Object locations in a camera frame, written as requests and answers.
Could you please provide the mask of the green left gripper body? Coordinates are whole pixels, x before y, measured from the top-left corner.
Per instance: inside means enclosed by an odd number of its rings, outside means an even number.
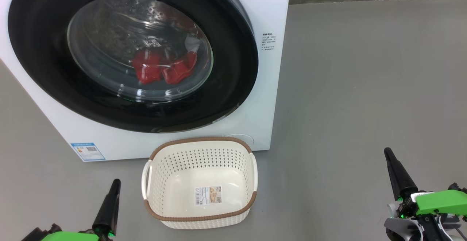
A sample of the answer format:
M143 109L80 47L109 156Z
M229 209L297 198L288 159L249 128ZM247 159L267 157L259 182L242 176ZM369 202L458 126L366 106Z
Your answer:
M57 224L49 230L33 229L21 241L113 241L115 233L106 228L91 228L84 231L63 231Z

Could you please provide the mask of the printed label sticker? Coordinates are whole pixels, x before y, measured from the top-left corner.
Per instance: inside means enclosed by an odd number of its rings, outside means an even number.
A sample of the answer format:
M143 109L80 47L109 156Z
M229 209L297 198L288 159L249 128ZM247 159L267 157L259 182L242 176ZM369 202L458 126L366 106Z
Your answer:
M195 206L206 206L222 203L222 187L208 186L194 189Z

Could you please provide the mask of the cream laundry basket brown rim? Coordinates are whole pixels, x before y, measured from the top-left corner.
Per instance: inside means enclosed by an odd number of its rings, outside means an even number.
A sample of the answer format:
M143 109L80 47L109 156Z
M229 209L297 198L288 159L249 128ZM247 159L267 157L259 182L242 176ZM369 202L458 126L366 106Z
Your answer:
M194 189L221 186L222 203L195 206ZM258 189L252 149L231 137L199 137L160 145L141 177L145 208L174 229L209 229L239 224Z

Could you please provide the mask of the red and white clothes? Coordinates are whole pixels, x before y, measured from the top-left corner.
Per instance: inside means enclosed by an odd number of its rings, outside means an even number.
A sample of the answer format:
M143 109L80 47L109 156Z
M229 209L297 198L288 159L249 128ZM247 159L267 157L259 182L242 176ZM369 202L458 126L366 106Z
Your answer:
M200 44L200 38L187 35L181 51L167 45L144 48L134 55L131 65L141 84L162 80L170 85L178 84L192 75Z

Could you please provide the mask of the white front-load washing machine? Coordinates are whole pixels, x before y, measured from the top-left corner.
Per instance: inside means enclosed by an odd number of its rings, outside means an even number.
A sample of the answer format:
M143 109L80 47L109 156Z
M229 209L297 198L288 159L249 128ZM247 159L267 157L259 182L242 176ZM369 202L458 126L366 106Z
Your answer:
M207 126L169 133L133 132L107 126L73 112L45 93L14 58L7 35L9 2L0 0L0 60L69 145L94 143L105 161L140 159L148 158L165 142L240 133L254 139L253 150L270 149L289 0L238 0L252 25L259 55L259 71L250 95L235 111Z

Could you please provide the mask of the black washer door with glass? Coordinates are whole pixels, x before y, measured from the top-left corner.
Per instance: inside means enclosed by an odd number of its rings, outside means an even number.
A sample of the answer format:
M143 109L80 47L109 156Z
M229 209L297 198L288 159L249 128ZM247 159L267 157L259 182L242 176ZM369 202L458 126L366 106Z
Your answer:
M259 71L255 35L238 0L10 0L7 35L27 75L90 120L142 133L200 128L235 111ZM141 84L144 48L181 51L201 39L192 75Z

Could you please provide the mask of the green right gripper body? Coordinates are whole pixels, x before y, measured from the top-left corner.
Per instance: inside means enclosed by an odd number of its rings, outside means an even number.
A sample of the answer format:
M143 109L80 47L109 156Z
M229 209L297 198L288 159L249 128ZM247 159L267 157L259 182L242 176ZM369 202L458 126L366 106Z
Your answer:
M397 218L445 213L462 216L462 220L467 221L467 188L460 188L457 183L439 192L419 191L416 186L406 187L399 192L397 201L402 201L397 208Z

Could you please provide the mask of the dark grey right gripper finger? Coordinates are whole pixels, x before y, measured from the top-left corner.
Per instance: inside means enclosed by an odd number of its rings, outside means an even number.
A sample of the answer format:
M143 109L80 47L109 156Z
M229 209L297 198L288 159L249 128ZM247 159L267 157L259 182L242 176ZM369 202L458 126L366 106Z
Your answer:
M384 156L394 198L396 201L405 201L411 194L418 192L418 187L391 148L384 148Z

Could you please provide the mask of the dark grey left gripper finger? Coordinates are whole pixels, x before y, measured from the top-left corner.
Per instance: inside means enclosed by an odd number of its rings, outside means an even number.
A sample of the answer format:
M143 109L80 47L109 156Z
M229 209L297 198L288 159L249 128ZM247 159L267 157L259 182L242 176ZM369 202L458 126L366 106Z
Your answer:
M116 228L119 214L121 181L115 179L112 182L109 192L99 209L99 212L92 224L92 229L98 237L109 237L116 235Z

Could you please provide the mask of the round white filter cover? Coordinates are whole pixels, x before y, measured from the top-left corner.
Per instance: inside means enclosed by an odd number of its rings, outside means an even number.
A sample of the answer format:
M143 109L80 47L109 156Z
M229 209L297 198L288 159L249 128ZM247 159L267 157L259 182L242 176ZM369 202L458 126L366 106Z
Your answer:
M247 144L250 147L250 149L252 149L255 143L254 139L251 136L245 135L245 134L240 134L240 133L230 134L230 135L225 135L225 137L237 138L239 140L242 140L245 144Z

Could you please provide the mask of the blue energy label sticker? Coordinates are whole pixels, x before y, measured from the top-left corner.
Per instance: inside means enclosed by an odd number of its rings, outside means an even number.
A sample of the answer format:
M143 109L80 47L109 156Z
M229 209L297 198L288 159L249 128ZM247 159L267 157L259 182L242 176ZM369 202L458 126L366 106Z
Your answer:
M70 145L84 162L106 160L94 143L71 143Z

